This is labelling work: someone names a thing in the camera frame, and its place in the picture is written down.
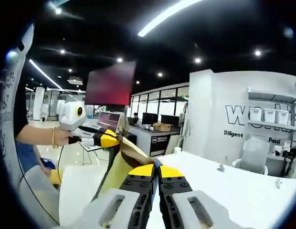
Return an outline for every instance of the person sitting at desk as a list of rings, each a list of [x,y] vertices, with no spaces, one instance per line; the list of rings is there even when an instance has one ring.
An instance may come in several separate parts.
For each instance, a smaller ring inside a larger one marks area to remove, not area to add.
[[[134,123],[134,124],[137,124],[137,122],[138,122],[138,113],[135,112],[135,113],[133,114],[133,116],[134,116],[134,118],[133,118],[133,123]]]

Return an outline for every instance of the gold bracelet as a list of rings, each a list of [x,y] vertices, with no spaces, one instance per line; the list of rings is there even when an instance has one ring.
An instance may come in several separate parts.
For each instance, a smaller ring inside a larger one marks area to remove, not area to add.
[[[58,146],[55,145],[55,143],[54,143],[54,132],[55,132],[55,131],[56,131],[56,127],[53,128],[53,148],[54,148],[54,149],[57,149]]]

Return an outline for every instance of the black ceiling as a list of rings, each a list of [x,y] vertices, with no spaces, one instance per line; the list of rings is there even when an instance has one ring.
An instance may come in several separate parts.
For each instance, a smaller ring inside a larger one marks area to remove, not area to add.
[[[260,70],[296,75],[296,1],[202,0],[166,19],[145,37],[137,33],[178,0],[70,0],[62,13],[35,22],[28,59],[60,86],[85,90],[93,69],[137,60],[133,93],[189,81],[189,73]],[[293,31],[293,36],[285,31]],[[255,49],[262,56],[253,55]],[[202,62],[196,64],[195,57]],[[76,88],[69,76],[83,78]],[[28,87],[54,86],[31,64]]]

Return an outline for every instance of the white storage box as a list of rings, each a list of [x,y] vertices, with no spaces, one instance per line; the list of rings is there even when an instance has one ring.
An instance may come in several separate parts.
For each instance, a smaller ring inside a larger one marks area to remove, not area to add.
[[[262,120],[262,109],[258,107],[249,107],[250,120],[261,121]]]
[[[275,109],[264,109],[264,121],[267,123],[275,123]]]
[[[288,111],[276,111],[275,121],[279,124],[287,125],[288,123],[289,112]]]

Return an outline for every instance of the cardboard box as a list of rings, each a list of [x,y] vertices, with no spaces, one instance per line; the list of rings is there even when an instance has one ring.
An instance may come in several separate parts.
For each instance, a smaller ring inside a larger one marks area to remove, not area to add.
[[[152,126],[154,127],[155,130],[162,131],[162,132],[169,132],[172,124],[155,123]]]

